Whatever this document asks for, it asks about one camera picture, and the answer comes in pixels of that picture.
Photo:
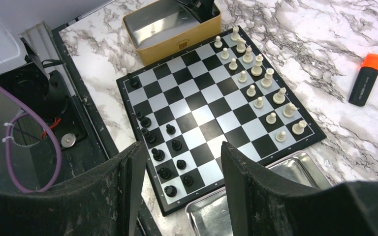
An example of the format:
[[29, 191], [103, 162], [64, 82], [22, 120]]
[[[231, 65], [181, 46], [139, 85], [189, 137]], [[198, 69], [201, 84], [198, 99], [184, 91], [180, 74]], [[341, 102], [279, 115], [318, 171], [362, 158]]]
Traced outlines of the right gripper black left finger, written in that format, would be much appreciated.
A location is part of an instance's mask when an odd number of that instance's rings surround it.
[[132, 236], [148, 154], [135, 142], [46, 192], [0, 192], [0, 236]]

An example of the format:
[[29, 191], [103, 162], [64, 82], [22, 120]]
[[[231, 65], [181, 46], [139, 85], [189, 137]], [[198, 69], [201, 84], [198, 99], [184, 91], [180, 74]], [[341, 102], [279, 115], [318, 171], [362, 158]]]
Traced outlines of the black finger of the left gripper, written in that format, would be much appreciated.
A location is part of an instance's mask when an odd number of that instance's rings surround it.
[[214, 0], [176, 0], [176, 2], [187, 9], [200, 23], [216, 16]]

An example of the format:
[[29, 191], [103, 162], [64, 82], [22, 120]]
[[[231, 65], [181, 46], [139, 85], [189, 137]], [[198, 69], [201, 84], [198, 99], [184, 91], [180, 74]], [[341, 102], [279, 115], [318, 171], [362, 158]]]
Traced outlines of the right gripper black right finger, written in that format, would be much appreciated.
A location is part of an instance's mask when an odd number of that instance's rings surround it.
[[221, 146], [225, 187], [247, 182], [247, 226], [235, 236], [378, 236], [378, 182], [344, 182], [321, 190], [286, 179], [253, 162], [228, 142]]

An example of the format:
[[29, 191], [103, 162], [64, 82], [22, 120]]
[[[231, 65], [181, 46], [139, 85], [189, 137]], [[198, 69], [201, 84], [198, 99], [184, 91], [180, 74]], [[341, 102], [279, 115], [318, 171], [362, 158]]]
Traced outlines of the black chess piece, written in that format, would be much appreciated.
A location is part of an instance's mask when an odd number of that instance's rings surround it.
[[167, 167], [160, 168], [157, 171], [157, 174], [161, 179], [170, 179], [171, 178], [171, 170]]
[[187, 163], [185, 160], [182, 160], [182, 159], [179, 159], [177, 160], [176, 162], [176, 167], [179, 169], [179, 170], [184, 170], [187, 166]]
[[137, 88], [140, 87], [140, 82], [139, 82], [138, 78], [132, 77], [132, 75], [130, 73], [127, 74], [127, 78], [128, 78], [129, 87], [131, 87], [133, 89], [137, 89]]
[[152, 153], [153, 159], [157, 162], [161, 162], [165, 158], [165, 153], [161, 149], [153, 148], [151, 149], [151, 153]]
[[150, 118], [146, 117], [144, 114], [142, 114], [141, 112], [137, 112], [136, 113], [136, 118], [137, 120], [140, 122], [140, 125], [143, 127], [143, 128], [148, 128], [151, 126], [152, 122], [150, 120]]
[[166, 196], [172, 198], [177, 195], [177, 188], [174, 185], [168, 185], [168, 186], [165, 186], [164, 192]]
[[145, 139], [145, 141], [149, 144], [153, 144], [156, 142], [157, 140], [157, 137], [154, 133], [152, 133], [150, 130], [148, 130], [147, 128], [142, 128], [141, 129], [141, 133]]

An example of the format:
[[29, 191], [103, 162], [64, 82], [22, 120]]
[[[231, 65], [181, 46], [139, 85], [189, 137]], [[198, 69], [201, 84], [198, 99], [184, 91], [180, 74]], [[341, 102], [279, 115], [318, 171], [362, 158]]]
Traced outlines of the black chess pawn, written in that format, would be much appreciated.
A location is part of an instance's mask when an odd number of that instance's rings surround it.
[[193, 185], [193, 177], [190, 175], [183, 176], [182, 183], [184, 186], [192, 186]]
[[172, 140], [171, 145], [174, 151], [180, 151], [182, 149], [182, 143], [179, 140]]
[[175, 128], [175, 126], [173, 126], [173, 125], [171, 125], [171, 124], [167, 124], [167, 125], [166, 125], [166, 132], [167, 132], [167, 134], [169, 134], [169, 135], [173, 135], [173, 134], [175, 134], [175, 133], [176, 133], [176, 128]]

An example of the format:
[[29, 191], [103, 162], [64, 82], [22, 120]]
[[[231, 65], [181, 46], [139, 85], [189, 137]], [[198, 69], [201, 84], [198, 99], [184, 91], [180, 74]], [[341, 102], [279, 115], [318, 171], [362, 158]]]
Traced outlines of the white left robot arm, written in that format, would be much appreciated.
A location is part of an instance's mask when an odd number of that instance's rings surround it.
[[[180, 50], [170, 49], [170, 40], [188, 39], [196, 44], [220, 31], [215, 20], [220, 11], [213, 1], [158, 0], [125, 17], [127, 30], [142, 37], [144, 48], [158, 47], [143, 56], [145, 64]], [[14, 34], [0, 18], [0, 92], [18, 98], [31, 107], [63, 106], [67, 96], [63, 84], [54, 86], [38, 54], [23, 38]]]

